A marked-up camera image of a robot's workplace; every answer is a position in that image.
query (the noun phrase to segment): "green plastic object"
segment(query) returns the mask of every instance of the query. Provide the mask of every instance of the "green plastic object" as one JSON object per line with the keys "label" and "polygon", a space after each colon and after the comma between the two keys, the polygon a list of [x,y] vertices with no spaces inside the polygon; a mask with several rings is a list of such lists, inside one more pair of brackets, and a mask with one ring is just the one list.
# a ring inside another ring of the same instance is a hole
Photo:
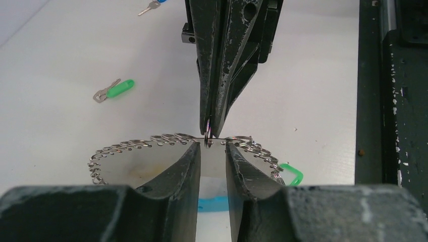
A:
{"label": "green plastic object", "polygon": [[131,80],[131,79],[126,80],[122,83],[119,83],[119,84],[115,85],[114,87],[110,88],[107,91],[106,96],[108,98],[116,97],[117,95],[131,89],[134,86],[134,84],[135,84],[134,80]]}
{"label": "green plastic object", "polygon": [[[281,171],[280,174],[281,173],[287,173],[287,174],[291,173],[291,176],[294,177],[289,184],[286,183],[287,186],[297,186],[302,182],[303,173],[301,171],[297,170],[296,168],[294,168],[288,164],[280,164],[280,167],[282,169],[284,169],[284,171]],[[290,175],[281,174],[281,176],[283,178],[285,178],[285,176],[290,176]]]}

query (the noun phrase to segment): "blue plastic handle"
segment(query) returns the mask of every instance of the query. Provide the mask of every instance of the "blue plastic handle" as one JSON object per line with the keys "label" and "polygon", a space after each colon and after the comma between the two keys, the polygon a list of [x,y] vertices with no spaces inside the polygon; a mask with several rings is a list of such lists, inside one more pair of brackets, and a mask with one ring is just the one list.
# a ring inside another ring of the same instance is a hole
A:
{"label": "blue plastic handle", "polygon": [[228,197],[215,197],[198,200],[198,212],[222,212],[229,210]]}

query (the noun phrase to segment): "green key tag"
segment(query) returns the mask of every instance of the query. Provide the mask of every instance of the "green key tag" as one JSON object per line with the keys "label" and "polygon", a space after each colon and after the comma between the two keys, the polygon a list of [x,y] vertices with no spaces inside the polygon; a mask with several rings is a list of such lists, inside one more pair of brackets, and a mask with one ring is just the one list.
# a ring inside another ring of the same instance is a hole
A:
{"label": "green key tag", "polygon": [[303,180],[303,173],[288,164],[280,164],[280,175],[285,182],[286,186],[297,186]]}
{"label": "green key tag", "polygon": [[123,92],[128,91],[129,89],[131,89],[134,86],[134,80],[126,80],[120,84],[115,85],[114,87],[110,88],[107,91],[106,96],[108,98],[112,98],[112,97],[116,97],[119,94],[122,94]]}

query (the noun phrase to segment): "white surface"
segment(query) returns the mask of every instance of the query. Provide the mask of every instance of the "white surface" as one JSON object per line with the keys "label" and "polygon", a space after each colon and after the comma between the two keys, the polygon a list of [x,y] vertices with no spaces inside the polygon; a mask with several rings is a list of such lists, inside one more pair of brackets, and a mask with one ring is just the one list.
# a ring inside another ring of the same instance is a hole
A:
{"label": "white surface", "polygon": [[49,0],[0,0],[0,47]]}
{"label": "white surface", "polygon": [[[196,49],[180,37],[184,1],[137,17],[148,1],[52,0],[0,48],[0,193],[90,184],[86,164],[99,148],[198,135]],[[222,135],[252,135],[302,171],[303,184],[352,184],[357,45],[358,1],[286,0],[272,53]],[[102,104],[92,100],[116,78],[136,85]],[[198,229],[211,233],[199,230],[198,238],[228,241],[207,216]]]}

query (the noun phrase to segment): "blue object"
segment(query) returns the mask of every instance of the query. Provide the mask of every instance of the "blue object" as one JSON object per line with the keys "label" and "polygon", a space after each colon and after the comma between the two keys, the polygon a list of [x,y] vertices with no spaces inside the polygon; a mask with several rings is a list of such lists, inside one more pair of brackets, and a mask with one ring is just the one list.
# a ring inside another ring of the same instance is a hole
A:
{"label": "blue object", "polygon": [[223,212],[229,210],[228,197],[215,197],[209,199],[200,198],[198,212]]}

